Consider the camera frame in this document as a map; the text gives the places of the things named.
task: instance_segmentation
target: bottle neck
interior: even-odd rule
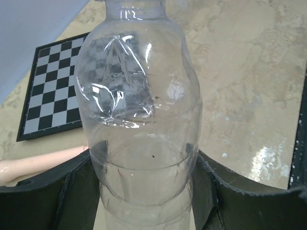
[[[106,20],[166,18],[165,0],[106,0]]]

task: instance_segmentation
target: black holder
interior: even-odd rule
[[[0,187],[1,230],[92,230],[99,180],[89,150],[20,181]]]
[[[199,152],[193,171],[196,230],[306,230],[307,187],[243,177]]]

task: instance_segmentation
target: beige floor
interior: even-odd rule
[[[184,28],[201,84],[200,149],[243,176],[286,188],[307,61],[307,1],[167,0],[167,7]],[[104,17],[104,4],[90,0],[59,40]],[[28,78],[0,107],[0,159],[85,144],[81,129],[16,143]],[[103,230],[101,209],[97,216],[95,230]]]

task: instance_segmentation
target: clear plastic bottle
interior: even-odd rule
[[[107,230],[188,230],[202,99],[165,0],[106,0],[75,76]]]

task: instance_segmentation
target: black edge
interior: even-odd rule
[[[21,137],[22,137],[22,133],[23,133],[23,126],[25,124],[25,112],[27,110],[27,104],[29,101],[29,96],[30,96],[30,89],[32,87],[32,82],[33,82],[33,78],[34,78],[34,72],[36,69],[36,63],[37,63],[37,56],[38,56],[38,52],[39,52],[40,48],[37,47],[35,49],[35,53],[34,53],[34,58],[33,58],[33,63],[32,63],[32,67],[31,67],[31,73],[30,73],[30,78],[29,78],[29,83],[28,83],[28,88],[27,88],[27,92],[25,94],[25,98],[24,98],[24,106],[23,106],[23,111],[21,113],[21,118],[20,118],[20,123],[19,123],[19,128],[18,128],[18,134],[17,134],[17,139],[16,141],[21,141]]]
[[[61,133],[64,131],[81,128],[81,127],[82,127],[82,123],[79,120],[74,123],[62,125],[60,127],[53,127],[53,128],[49,128],[45,130],[39,130],[35,133],[28,133],[28,134],[21,135],[21,137],[19,138],[19,141],[32,140],[35,138],[42,138],[42,137],[49,136],[52,134]]]
[[[288,189],[307,184],[307,70],[305,74],[301,107],[297,122],[292,164],[288,182]]]
[[[39,47],[37,47],[37,49],[44,49],[44,48],[56,46],[56,45],[64,43],[64,42],[69,42],[69,41],[72,41],[72,40],[75,40],[75,39],[78,39],[78,38],[81,38],[81,37],[88,36],[89,33],[90,32],[87,32],[87,33],[80,34],[80,35],[77,35],[77,36],[74,36],[74,37],[65,38],[65,39],[57,41],[57,42],[49,43],[47,45],[39,46]]]

